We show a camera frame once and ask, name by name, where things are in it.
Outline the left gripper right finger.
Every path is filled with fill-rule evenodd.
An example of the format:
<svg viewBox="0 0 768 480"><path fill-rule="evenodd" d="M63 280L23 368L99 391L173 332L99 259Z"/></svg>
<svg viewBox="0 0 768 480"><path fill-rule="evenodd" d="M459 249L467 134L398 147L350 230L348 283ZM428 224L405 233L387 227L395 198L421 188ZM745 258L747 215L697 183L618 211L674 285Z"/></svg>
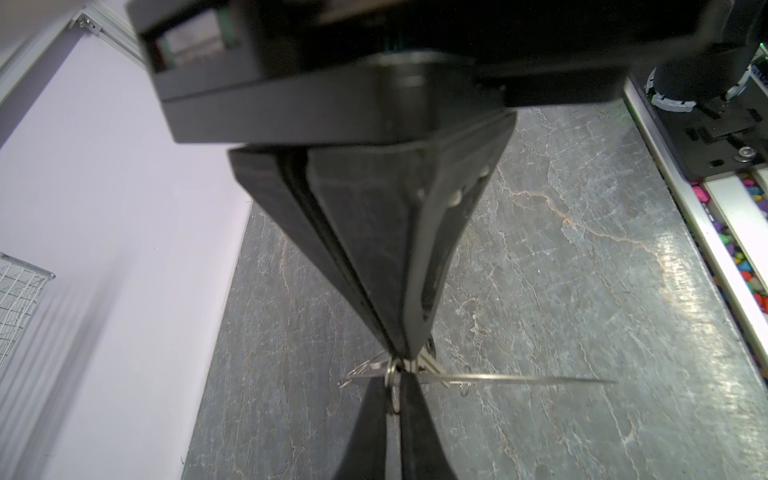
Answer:
<svg viewBox="0 0 768 480"><path fill-rule="evenodd" d="M415 374L403 372L399 386L401 474L405 480L457 480Z"/></svg>

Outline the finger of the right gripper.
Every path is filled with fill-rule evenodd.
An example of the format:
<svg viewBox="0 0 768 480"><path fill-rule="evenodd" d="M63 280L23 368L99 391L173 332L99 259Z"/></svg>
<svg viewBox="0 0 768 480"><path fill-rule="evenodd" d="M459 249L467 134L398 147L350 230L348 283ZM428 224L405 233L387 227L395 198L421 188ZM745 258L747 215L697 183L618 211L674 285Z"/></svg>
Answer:
<svg viewBox="0 0 768 480"><path fill-rule="evenodd" d="M394 355L430 336L451 259L514 131L499 110L412 142L317 149L306 178Z"/></svg>
<svg viewBox="0 0 768 480"><path fill-rule="evenodd" d="M394 345L307 180L305 149L228 151L237 182L352 306L389 352Z"/></svg>

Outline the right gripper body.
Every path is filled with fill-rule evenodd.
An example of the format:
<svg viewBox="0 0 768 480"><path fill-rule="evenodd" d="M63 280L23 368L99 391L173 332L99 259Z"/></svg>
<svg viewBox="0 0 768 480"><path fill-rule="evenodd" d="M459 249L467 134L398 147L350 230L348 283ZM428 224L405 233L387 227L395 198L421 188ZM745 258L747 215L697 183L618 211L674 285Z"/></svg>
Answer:
<svg viewBox="0 0 768 480"><path fill-rule="evenodd" d="M180 143L386 144L509 107L616 98L694 53L713 1L132 1Z"/></svg>

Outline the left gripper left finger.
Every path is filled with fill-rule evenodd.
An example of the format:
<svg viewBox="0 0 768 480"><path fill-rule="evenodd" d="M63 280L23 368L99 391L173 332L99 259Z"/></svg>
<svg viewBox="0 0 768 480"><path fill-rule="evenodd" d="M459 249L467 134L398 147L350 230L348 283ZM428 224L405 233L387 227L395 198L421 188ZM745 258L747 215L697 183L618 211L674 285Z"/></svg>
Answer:
<svg viewBox="0 0 768 480"><path fill-rule="evenodd" d="M352 435L334 479L384 479L387 455L387 396L382 377L368 383Z"/></svg>

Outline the large toothed metal keyring disc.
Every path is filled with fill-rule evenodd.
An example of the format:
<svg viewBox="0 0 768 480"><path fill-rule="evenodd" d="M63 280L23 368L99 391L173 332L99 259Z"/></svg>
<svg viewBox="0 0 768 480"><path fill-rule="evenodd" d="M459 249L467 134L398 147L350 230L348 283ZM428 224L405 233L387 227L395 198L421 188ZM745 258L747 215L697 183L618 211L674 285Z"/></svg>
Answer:
<svg viewBox="0 0 768 480"><path fill-rule="evenodd" d="M358 365L343 376L337 383L340 388L351 384L362 384L365 380L382 377L384 379L384 370L386 363L391 357L374 358ZM541 386L559 386L559 385L613 385L615 380L599 378L580 378L580 377L562 377L562 376L537 376L520 374L499 374L499 373L449 373L443 375L434 375L429 373L415 374L419 384L441 384L445 387L463 386L472 384L500 384L500 385L541 385Z"/></svg>

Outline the key with white-green tag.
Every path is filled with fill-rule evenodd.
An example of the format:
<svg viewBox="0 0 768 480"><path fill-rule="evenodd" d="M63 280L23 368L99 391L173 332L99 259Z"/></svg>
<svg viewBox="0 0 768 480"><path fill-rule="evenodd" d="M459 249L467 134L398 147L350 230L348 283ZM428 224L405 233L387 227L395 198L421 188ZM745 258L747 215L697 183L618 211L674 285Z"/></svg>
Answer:
<svg viewBox="0 0 768 480"><path fill-rule="evenodd" d="M384 370L384 390L387 400L386 410L389 415L398 415L400 413L398 401L395 399L395 389L402 372L407 371L414 374L429 373L434 375L447 373L447 370L438 362L436 353L435 340L430 335L415 359L403 360L402 358L391 357L388 360Z"/></svg>

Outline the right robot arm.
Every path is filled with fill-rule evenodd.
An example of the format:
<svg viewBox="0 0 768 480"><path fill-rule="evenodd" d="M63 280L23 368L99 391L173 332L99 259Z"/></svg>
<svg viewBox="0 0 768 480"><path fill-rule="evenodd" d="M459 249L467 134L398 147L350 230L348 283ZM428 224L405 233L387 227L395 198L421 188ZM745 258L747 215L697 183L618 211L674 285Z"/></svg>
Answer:
<svg viewBox="0 0 768 480"><path fill-rule="evenodd" d="M763 1L132 1L179 143L238 183L395 357L432 331L521 107L616 99L650 67L675 108L767 38Z"/></svg>

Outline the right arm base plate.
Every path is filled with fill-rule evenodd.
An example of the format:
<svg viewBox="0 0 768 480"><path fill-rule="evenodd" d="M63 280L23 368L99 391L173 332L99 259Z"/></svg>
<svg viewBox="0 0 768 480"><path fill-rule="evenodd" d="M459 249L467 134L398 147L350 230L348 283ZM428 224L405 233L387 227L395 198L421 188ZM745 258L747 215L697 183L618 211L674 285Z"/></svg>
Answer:
<svg viewBox="0 0 768 480"><path fill-rule="evenodd" d="M698 182L767 163L767 95L751 75L740 94L715 97L688 112L651 106L684 178Z"/></svg>

